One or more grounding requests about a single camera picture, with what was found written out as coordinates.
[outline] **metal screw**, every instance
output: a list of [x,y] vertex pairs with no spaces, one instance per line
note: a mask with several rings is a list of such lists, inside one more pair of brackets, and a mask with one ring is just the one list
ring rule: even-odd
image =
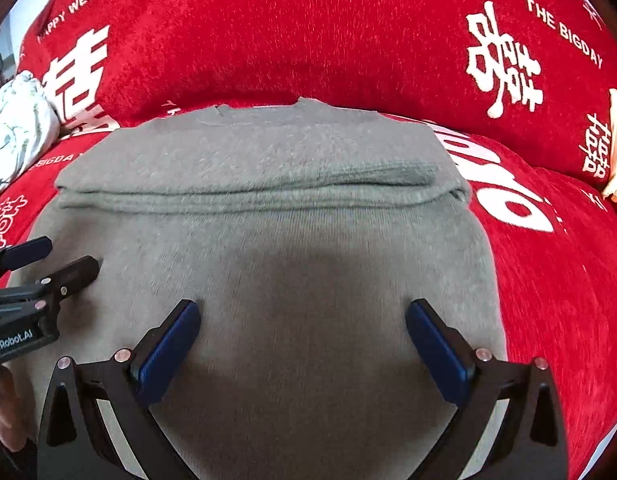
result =
[[70,365],[70,357],[63,357],[58,361],[58,368],[63,370],[64,368],[68,368]]
[[533,360],[533,363],[535,363],[540,370],[546,370],[549,368],[549,362],[544,357],[536,357]]
[[115,360],[119,363],[125,363],[130,359],[130,350],[128,348],[122,348],[115,352]]
[[475,355],[480,361],[484,362],[490,361],[493,358],[493,354],[488,348],[478,348],[475,351]]

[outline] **finger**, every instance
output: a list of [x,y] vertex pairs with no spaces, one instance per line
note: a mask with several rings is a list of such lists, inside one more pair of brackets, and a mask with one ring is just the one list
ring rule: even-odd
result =
[[9,428],[0,422],[0,441],[12,453],[26,446],[26,433],[22,428]]
[[15,395],[15,380],[13,374],[5,366],[0,366],[0,394]]
[[8,428],[20,425],[19,398],[15,381],[7,368],[0,368],[0,421]]

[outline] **red blanket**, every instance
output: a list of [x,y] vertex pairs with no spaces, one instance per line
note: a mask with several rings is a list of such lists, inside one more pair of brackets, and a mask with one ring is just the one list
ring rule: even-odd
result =
[[73,137],[0,198],[0,245],[105,135],[88,131],[309,96],[471,132],[439,134],[476,190],[509,358],[553,367],[572,478],[617,421],[617,216],[590,187],[617,46],[585,0],[52,0],[19,69]]
[[73,128],[309,96],[609,176],[617,46],[585,0],[52,0],[19,68]]

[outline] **blue gripper pad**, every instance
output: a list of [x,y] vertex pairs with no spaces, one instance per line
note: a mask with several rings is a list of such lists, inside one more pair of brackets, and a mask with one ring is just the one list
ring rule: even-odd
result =
[[450,330],[433,311],[432,316],[419,300],[407,309],[407,330],[437,388],[447,402],[461,406],[469,395],[473,371],[466,368],[446,340],[442,330]]
[[188,304],[139,370],[136,395],[142,406],[150,406],[162,400],[175,372],[200,333],[202,315],[197,303],[183,301],[188,301]]
[[52,250],[53,243],[45,236],[9,247],[2,259],[2,268],[4,270],[21,269],[33,262],[43,260]]

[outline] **gray sweater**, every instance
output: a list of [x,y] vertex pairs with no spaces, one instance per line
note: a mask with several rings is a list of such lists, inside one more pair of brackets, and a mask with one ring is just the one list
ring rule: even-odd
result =
[[207,108],[115,131],[57,185],[31,234],[54,251],[12,283],[103,264],[61,339],[12,363],[31,427],[60,356],[133,348],[181,298],[202,333],[152,410],[202,479],[407,478],[454,412],[407,335],[414,298],[506,358],[469,184],[427,126],[311,100]]

